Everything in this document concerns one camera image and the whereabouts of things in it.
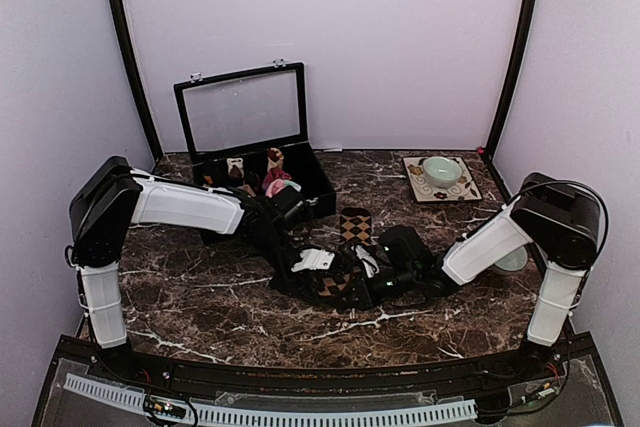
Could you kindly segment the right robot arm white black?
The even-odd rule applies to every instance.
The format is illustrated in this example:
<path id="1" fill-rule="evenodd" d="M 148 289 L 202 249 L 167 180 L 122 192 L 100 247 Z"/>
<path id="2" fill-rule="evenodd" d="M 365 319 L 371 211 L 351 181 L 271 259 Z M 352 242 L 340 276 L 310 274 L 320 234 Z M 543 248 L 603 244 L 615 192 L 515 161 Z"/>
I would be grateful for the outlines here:
<path id="1" fill-rule="evenodd" d="M 529 322 L 528 344 L 510 360 L 521 381 L 534 379 L 549 363 L 546 347 L 558 340 L 576 308 L 586 279 L 608 236 L 609 212 L 594 189 L 540 173 L 469 234 L 434 255 L 417 232 L 394 226 L 379 238 L 390 268 L 365 282 L 369 305 L 418 291 L 428 299 L 447 297 L 528 245 L 546 256 L 545 275 Z"/>

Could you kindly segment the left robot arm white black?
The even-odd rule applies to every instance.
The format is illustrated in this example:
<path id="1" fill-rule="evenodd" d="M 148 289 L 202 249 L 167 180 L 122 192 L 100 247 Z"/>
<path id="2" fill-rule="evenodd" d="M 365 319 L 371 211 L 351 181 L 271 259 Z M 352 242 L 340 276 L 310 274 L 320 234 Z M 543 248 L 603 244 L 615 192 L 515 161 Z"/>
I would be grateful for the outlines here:
<path id="1" fill-rule="evenodd" d="M 315 258 L 295 247 L 289 231 L 307 212 L 300 192 L 287 186 L 272 197 L 252 197 L 231 187 L 204 187 L 153 176 L 112 156 L 76 194 L 69 207 L 72 242 L 68 265 L 78 273 L 81 306 L 94 339 L 106 349 L 103 368 L 120 383 L 141 374 L 140 359 L 128 341 L 119 286 L 119 264 L 129 229 L 162 224 L 242 235 L 274 266 L 286 290 L 295 291 L 293 274 Z"/>

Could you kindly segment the black glass-lid storage box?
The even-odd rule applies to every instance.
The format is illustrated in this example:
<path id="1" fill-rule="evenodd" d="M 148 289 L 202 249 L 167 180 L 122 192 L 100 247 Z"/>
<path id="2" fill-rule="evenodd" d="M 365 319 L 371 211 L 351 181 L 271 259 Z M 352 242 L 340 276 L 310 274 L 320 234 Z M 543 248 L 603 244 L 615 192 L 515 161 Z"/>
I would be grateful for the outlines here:
<path id="1" fill-rule="evenodd" d="M 283 170 L 311 202 L 312 218 L 336 213 L 336 192 L 309 143 L 305 65 L 268 67 L 198 77 L 173 86 L 193 179 L 215 187 L 238 185 L 228 176 L 226 159 L 244 160 L 247 182 L 262 196 L 267 150 L 284 155 Z"/>

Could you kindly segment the brown argyle sock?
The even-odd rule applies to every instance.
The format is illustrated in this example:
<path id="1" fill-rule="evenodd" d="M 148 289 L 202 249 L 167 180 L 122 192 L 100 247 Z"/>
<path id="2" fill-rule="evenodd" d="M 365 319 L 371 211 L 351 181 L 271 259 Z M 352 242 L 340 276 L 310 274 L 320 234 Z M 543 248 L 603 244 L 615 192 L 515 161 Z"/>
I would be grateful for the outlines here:
<path id="1" fill-rule="evenodd" d="M 322 302 L 339 309 L 367 309 L 371 300 L 366 287 L 365 262 L 358 253 L 373 250 L 371 213 L 363 207 L 345 207 L 338 221 L 341 243 L 327 271 L 312 275 L 314 287 Z"/>

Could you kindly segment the pink mint patterned sock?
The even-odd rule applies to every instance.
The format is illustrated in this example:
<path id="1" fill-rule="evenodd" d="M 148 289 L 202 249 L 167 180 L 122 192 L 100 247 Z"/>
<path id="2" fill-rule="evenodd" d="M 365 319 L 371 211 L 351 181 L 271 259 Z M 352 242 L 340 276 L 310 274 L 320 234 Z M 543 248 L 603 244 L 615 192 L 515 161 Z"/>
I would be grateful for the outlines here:
<path id="1" fill-rule="evenodd" d="M 283 191 L 286 187 L 292 187 L 293 189 L 295 189 L 297 192 L 300 192 L 302 187 L 289 179 L 276 179 L 274 181 L 272 181 L 266 191 L 265 191 L 265 195 L 269 198 L 274 197 L 275 195 L 277 195 L 279 192 Z"/>

